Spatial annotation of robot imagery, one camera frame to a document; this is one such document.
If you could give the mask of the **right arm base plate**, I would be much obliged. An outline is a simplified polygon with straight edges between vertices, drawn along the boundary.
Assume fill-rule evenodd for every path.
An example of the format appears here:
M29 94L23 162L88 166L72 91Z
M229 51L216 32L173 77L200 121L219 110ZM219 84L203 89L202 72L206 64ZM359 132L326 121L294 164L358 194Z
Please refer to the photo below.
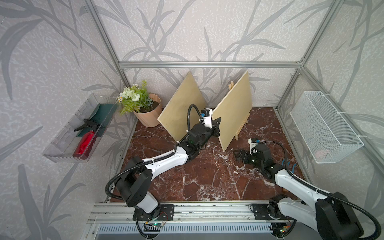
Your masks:
M293 218L283 216L277 213L270 204L267 203L252 203L249 205L251 212L254 214L255 220L276 220L276 221L288 221Z

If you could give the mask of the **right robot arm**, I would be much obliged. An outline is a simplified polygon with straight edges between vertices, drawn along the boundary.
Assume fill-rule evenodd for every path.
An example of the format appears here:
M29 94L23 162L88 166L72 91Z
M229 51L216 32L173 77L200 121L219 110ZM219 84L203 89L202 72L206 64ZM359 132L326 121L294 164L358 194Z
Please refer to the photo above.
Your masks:
M235 150L238 162L250 165L276 186L299 198L294 201L284 194L269 200L266 211L274 220L293 220L289 227L280 227L273 236L282 239L296 222L301 222L319 233L323 240L377 240L382 227L365 209L351 203L341 193L329 193L295 175L289 160L274 161L268 141L251 142L250 150Z

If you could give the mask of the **wooden easel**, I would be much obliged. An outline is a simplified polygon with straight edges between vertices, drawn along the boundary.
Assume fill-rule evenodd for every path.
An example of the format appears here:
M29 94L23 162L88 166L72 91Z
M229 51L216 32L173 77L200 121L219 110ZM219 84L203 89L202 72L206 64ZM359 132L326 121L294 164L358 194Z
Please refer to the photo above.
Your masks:
M231 83L229 84L229 90L231 90L233 87L234 87L234 81L231 81ZM236 133L235 133L235 136L234 136L234 138L235 138L235 140L236 141L238 141L239 140L239 134L240 134L240 132L241 132L241 130L243 129L243 127L244 127L244 125L246 124L246 123L248 123L248 118L249 118L249 116L250 116L250 113L248 113L247 115L246 115L246 117L243 119L243 121L242 121L242 124L240 125L240 127L238 128L238 130L236 131Z

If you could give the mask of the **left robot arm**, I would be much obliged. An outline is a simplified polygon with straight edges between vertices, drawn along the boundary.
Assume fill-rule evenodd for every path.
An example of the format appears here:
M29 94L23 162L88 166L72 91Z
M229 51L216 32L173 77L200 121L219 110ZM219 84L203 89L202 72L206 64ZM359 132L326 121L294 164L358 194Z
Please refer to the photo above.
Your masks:
M159 201L149 192L152 180L160 174L185 165L195 159L211 137L220 136L221 118L212 121L209 128L203 123L194 125L175 147L158 156L140 159L134 157L121 173L113 176L105 186L108 197L123 200L128 207L146 214L160 212Z

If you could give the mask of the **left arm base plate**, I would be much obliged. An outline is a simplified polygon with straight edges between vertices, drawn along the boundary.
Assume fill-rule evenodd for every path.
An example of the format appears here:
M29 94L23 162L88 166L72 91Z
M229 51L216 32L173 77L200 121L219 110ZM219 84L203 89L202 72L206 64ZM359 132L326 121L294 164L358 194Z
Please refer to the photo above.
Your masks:
M175 205L160 204L152 212L146 213L141 208L136 208L133 220L134 221L171 221L175 213Z

